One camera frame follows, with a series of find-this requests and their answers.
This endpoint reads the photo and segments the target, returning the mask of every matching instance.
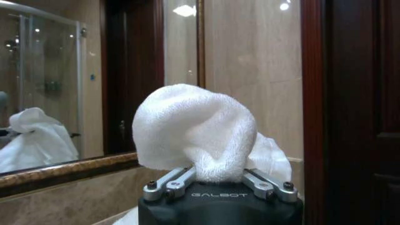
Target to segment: bathroom wall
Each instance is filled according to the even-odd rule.
[[[206,89],[247,107],[302,189],[299,0],[206,0],[203,14]]]
[[[197,33],[195,17],[173,12],[178,7],[191,7],[195,0],[163,1],[163,54],[165,85],[197,85]]]
[[[73,0],[61,16],[83,23],[81,38],[82,155],[102,156],[99,0]]]
[[[145,183],[163,174],[141,167],[0,199],[0,224],[93,224],[133,208]]]

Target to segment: metal frame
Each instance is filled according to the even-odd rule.
[[[13,3],[10,1],[0,0],[0,8],[6,8],[6,9],[11,9],[11,10],[27,13],[27,14],[39,15],[41,17],[43,17],[46,19],[50,19],[50,20],[54,20],[59,23],[66,23],[69,25],[75,25],[74,20],[66,19],[66,18],[63,18],[58,15],[47,13],[47,12],[39,10],[39,9],[33,8],[33,7]]]
[[[18,68],[18,91],[19,91],[19,96],[18,96],[18,110],[23,110],[23,79],[25,79],[25,67],[21,66],[23,65],[25,62],[25,16],[19,15],[19,34],[18,34],[18,40],[19,40],[19,68]]]
[[[82,128],[82,77],[81,77],[81,42],[79,39],[82,38],[79,35],[81,23],[78,21],[75,23],[75,75],[77,75],[77,129],[79,136],[83,137],[83,128]],[[79,149],[78,154],[81,156],[81,151],[83,149],[83,141],[81,138],[78,139]]]

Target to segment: beige marble tile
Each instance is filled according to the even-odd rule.
[[[289,158],[291,166],[291,182],[297,188],[299,199],[303,200],[303,161],[299,158]]]
[[[275,140],[287,157],[302,158],[301,79],[269,84],[266,126],[259,131]]]
[[[279,4],[203,2],[205,81],[247,107],[286,156],[302,158],[299,3]]]
[[[87,225],[137,205],[142,186],[163,171],[137,168],[0,199],[1,225]]]

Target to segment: bolt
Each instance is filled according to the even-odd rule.
[[[282,183],[282,188],[291,191],[293,188],[294,188],[294,185],[293,185],[291,182],[283,182]]]
[[[273,193],[273,190],[267,190],[266,193],[265,193],[265,199],[266,201],[270,201],[274,197],[274,193]]]
[[[170,190],[167,189],[167,190],[165,191],[165,199],[166,199],[166,201],[169,202],[169,201],[173,200],[173,198],[174,198],[174,192],[170,191]]]
[[[151,189],[155,189],[155,188],[157,188],[157,182],[153,181],[153,180],[150,180],[150,181],[147,182],[147,189],[151,190]]]

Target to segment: white towel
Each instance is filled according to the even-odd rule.
[[[9,125],[21,134],[0,150],[0,173],[77,160],[65,127],[39,108],[11,115]]]
[[[157,89],[138,106],[131,133],[138,163],[150,169],[193,164],[197,180],[238,182],[246,166],[290,180],[282,151],[257,134],[249,110],[223,94],[186,84]]]

